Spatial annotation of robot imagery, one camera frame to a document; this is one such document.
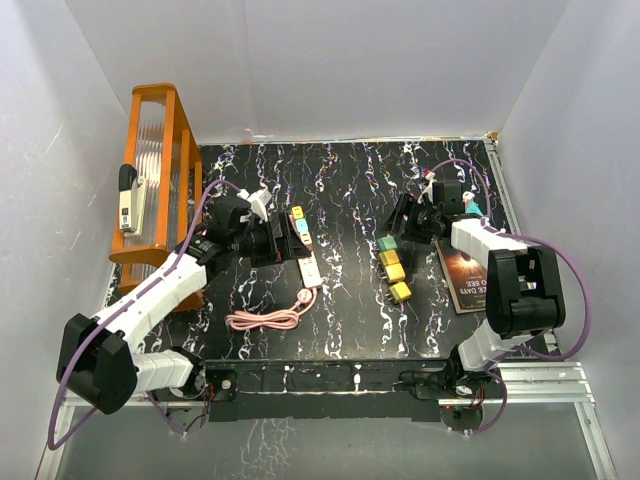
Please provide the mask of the yellow plug adapter three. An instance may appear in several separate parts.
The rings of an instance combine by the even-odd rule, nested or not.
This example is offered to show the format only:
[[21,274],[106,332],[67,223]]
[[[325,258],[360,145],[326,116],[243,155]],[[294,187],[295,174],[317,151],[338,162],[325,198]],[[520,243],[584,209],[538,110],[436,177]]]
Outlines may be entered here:
[[409,286],[404,282],[396,282],[391,284],[388,288],[388,296],[394,304],[401,304],[408,300],[412,295]]

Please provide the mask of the yellow plug adapter one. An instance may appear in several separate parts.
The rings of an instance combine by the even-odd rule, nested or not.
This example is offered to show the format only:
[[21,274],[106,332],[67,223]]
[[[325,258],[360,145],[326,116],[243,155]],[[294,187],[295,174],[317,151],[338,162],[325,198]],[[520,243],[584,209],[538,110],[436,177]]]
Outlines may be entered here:
[[398,257],[397,251],[396,250],[386,250],[386,251],[382,251],[379,253],[378,258],[380,260],[380,263],[384,266],[390,266],[390,265],[395,265],[398,264],[400,262],[400,259]]

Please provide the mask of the yellow plug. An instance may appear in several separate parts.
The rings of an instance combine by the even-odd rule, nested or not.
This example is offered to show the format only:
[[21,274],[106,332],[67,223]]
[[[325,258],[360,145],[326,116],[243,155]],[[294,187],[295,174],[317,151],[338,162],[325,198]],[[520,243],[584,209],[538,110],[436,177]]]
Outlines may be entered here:
[[295,220],[301,220],[305,218],[304,211],[301,206],[294,206],[292,208],[292,215]]

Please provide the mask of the yellow plug adapter two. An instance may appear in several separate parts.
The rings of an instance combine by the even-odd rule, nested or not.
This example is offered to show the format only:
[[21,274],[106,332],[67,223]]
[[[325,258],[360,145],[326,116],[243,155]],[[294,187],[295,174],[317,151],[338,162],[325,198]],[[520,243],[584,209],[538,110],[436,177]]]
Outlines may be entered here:
[[406,278],[406,273],[401,263],[395,263],[385,266],[384,274],[387,281],[391,284],[403,282]]

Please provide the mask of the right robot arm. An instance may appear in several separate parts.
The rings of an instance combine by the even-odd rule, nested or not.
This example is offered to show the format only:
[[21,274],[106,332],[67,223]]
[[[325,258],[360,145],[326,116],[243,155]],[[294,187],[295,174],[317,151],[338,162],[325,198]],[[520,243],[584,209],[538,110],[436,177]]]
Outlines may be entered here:
[[384,229],[419,244],[446,239],[486,271],[485,320],[453,347],[442,370],[404,372],[401,382],[469,396],[489,382],[490,371],[514,349],[563,325],[556,254],[513,239],[487,217],[467,212],[459,183],[433,181],[424,194],[401,194]]

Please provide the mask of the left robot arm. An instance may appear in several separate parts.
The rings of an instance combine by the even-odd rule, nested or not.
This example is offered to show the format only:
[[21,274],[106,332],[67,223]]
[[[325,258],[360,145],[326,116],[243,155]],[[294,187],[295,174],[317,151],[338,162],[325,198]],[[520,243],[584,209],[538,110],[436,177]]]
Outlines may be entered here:
[[56,372],[60,390],[104,414],[139,392],[171,388],[186,399],[197,398],[207,383],[202,360],[179,347],[141,353],[145,337],[234,259],[260,268],[310,255],[292,215],[261,217],[247,200],[216,199],[209,219],[193,225],[146,280],[110,307],[66,323]]

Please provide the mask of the pink power strip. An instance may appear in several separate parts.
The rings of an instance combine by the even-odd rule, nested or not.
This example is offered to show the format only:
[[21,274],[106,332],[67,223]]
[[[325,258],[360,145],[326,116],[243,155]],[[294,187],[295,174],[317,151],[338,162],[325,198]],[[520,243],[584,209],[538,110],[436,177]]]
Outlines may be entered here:
[[309,255],[307,257],[298,259],[298,266],[304,287],[307,289],[313,289],[319,287],[322,284],[322,276],[320,274],[317,260],[313,252],[313,244],[312,249],[309,250],[307,248],[307,250],[309,251]]

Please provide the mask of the blue plug adapter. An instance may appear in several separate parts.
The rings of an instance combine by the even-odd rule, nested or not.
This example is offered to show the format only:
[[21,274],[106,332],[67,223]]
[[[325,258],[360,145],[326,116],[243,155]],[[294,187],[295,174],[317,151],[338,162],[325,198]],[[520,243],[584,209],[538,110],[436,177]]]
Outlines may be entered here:
[[305,218],[295,220],[296,229],[299,233],[308,233],[309,226]]

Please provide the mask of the green plug adapter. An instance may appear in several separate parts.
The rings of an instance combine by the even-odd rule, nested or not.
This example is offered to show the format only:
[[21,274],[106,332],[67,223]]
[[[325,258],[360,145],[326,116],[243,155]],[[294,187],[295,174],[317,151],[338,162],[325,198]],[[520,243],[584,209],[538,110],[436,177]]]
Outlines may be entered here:
[[386,252],[397,249],[397,243],[392,235],[385,235],[376,240],[380,252]]

